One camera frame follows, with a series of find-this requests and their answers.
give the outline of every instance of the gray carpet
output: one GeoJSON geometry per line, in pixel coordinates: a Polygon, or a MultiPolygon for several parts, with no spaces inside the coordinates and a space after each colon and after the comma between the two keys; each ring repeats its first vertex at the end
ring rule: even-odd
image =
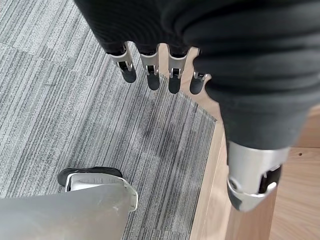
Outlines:
{"type": "Polygon", "coordinates": [[[126,83],[71,0],[0,4],[0,197],[58,193],[66,167],[119,168],[138,191],[124,240],[189,239],[215,120],[131,44],[126,83]]]}

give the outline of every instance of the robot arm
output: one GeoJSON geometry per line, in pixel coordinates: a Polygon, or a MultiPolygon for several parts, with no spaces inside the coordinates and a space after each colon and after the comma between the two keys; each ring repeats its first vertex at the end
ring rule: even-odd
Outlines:
{"type": "Polygon", "coordinates": [[[124,79],[136,80],[136,44],[148,85],[159,87],[158,44],[169,49],[177,93],[188,49],[190,85],[220,105],[232,205],[249,211],[274,190],[309,109],[320,103],[320,0],[75,0],[124,79]]]}

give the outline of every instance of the black fingertip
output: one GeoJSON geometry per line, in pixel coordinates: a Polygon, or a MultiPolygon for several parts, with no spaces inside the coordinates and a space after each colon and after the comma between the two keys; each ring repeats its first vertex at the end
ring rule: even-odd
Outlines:
{"type": "Polygon", "coordinates": [[[150,75],[147,75],[146,78],[148,81],[148,86],[151,90],[155,91],[159,88],[160,86],[159,74],[154,75],[153,73],[150,73],[150,75]]]}
{"type": "Polygon", "coordinates": [[[134,83],[137,79],[135,67],[132,66],[131,71],[129,71],[128,69],[123,70],[122,76],[127,83],[134,83]]]}
{"type": "Polygon", "coordinates": [[[176,94],[180,90],[181,78],[177,76],[173,76],[169,78],[169,92],[172,94],[176,94]]]}
{"type": "Polygon", "coordinates": [[[204,81],[202,79],[198,79],[192,76],[192,79],[190,82],[190,92],[193,95],[199,94],[203,86],[204,86],[204,81]]]}

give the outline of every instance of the light wood surface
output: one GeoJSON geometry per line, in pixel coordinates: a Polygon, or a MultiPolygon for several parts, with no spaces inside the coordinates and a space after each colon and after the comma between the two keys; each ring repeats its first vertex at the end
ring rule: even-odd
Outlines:
{"type": "Polygon", "coordinates": [[[295,147],[320,148],[320,105],[310,111],[295,147]]]}
{"type": "Polygon", "coordinates": [[[320,149],[293,148],[282,170],[270,240],[320,239],[319,180],[320,149]]]}
{"type": "Polygon", "coordinates": [[[250,212],[231,209],[225,240],[268,240],[277,191],[250,212]]]}
{"type": "Polygon", "coordinates": [[[229,221],[224,128],[217,122],[194,216],[190,240],[224,240],[229,221]]]}

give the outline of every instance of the black fabric sleeve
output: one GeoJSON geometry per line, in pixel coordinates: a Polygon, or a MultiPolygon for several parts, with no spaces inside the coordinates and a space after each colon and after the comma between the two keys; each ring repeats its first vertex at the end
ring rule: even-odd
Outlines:
{"type": "Polygon", "coordinates": [[[296,141],[320,102],[320,0],[75,0],[106,52],[124,41],[198,47],[226,137],[255,149],[296,141]]]}

